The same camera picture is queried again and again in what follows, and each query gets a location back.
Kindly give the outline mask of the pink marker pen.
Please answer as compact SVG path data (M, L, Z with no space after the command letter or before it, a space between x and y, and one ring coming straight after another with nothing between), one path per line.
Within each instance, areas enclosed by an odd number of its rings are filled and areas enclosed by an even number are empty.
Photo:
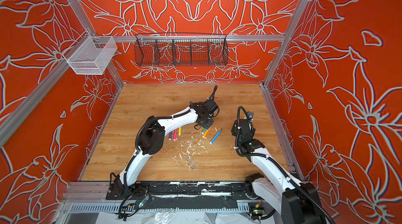
M173 134L173 140L177 141L177 139L178 139L178 129L175 129Z

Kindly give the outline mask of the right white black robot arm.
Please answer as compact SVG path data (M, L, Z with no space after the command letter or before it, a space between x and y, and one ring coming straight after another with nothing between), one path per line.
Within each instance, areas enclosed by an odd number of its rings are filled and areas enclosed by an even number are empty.
M274 210L273 216L281 224L334 224L334 219L323 208L316 187L302 182L287 172L254 138L251 120L237 119L231 130L235 136L235 150L246 157L262 173L247 177L252 194L262 198Z

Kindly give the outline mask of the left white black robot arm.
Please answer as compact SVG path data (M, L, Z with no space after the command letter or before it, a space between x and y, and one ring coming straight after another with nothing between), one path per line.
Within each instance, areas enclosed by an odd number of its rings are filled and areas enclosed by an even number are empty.
M195 123L196 126L208 129L219 113L219 106L213 97L204 102L191 102L187 108L171 116L150 116L137 133L135 152L125 168L118 174L111 174L110 189L107 199L132 195L133 185L147 161L158 153L169 133L180 127Z

